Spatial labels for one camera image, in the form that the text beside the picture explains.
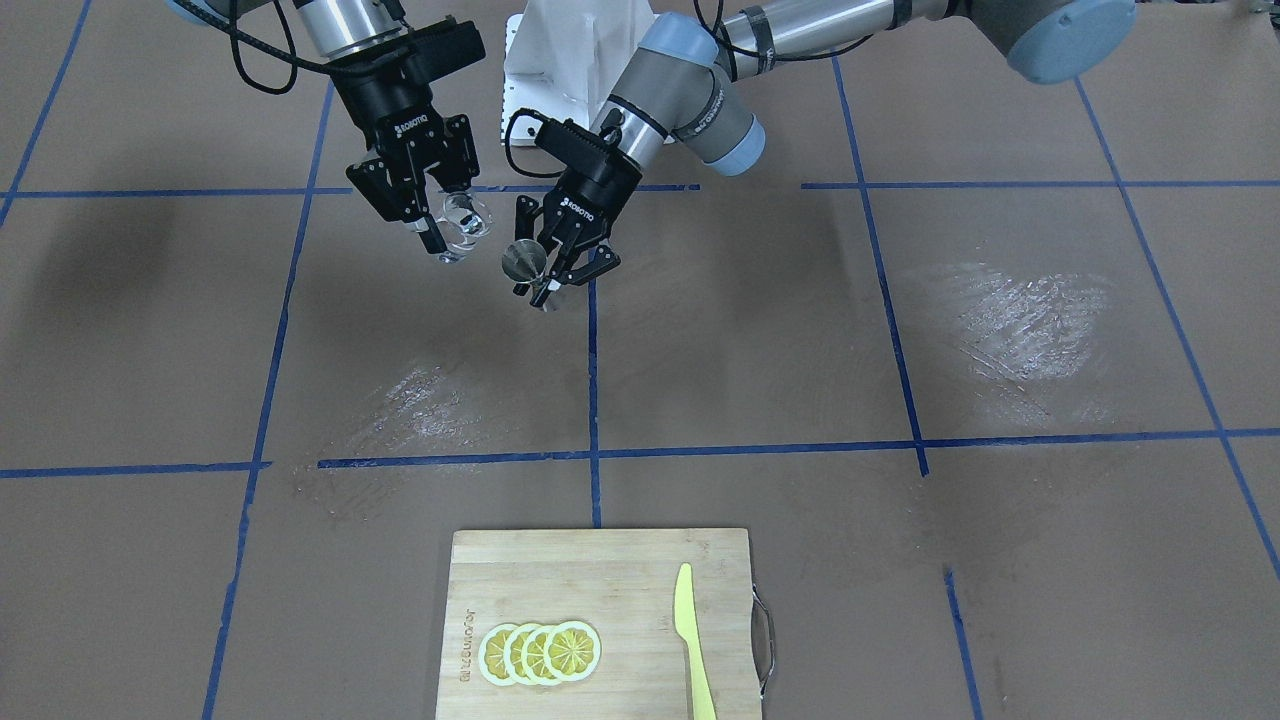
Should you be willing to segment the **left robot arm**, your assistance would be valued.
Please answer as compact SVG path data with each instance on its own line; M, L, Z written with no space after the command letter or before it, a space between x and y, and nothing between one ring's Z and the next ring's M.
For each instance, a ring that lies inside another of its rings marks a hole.
M1056 85L1100 64L1137 22L1134 1L772 1L707 23L658 15L602 106L580 124L531 108L534 145L561 169L543 199L520 196L502 266L513 292L543 307L621 263L612 229L668 141L722 176L749 170L765 129L735 83L782 64L835 58L916 19L973 23L1023 78Z

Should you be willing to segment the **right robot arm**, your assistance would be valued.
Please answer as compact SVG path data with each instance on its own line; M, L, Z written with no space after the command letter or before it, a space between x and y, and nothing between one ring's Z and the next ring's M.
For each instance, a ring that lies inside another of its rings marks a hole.
M310 61L292 36L274 47L239 28L255 1L174 1L172 9L197 24L220 29L241 64L241 46L284 61L293 76L328 76L366 152L346 168L349 183L385 222L420 237L444 263L466 259L492 219L472 191L480 165L470 120L434 108L433 83L486 55L470 22L447 17L411 27L398 1L297 1L303 27L321 55Z

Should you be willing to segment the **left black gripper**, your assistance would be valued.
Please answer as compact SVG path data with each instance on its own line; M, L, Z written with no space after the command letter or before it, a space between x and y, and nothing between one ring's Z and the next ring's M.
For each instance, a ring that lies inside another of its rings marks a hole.
M549 309L552 295L561 287L585 286L616 269L621 256L600 242L609 237L641 178L643 170L636 165L609 165L603 181L573 168L558 172L553 190L545 196L545 247L536 232L541 205L531 196L520 195L512 243L513 293L525 296L532 290L529 304ZM582 252L573 258L572 266L547 274L549 251L556 249Z

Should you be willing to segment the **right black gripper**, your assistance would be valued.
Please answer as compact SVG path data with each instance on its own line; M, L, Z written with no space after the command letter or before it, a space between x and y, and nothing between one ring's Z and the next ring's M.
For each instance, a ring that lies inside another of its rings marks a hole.
M431 60L339 60L335 87L362 131L366 156L346 168L348 182L384 222L407 225L429 254L443 255L445 238L430 213L430 176L445 192L468 191L479 176L477 150L465 114L443 118L433 106Z

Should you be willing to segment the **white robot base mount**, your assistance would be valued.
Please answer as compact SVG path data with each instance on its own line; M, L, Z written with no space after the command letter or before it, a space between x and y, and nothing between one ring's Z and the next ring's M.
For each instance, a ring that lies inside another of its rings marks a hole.
M590 126L657 17L649 1L529 1L506 22L500 140L520 108Z

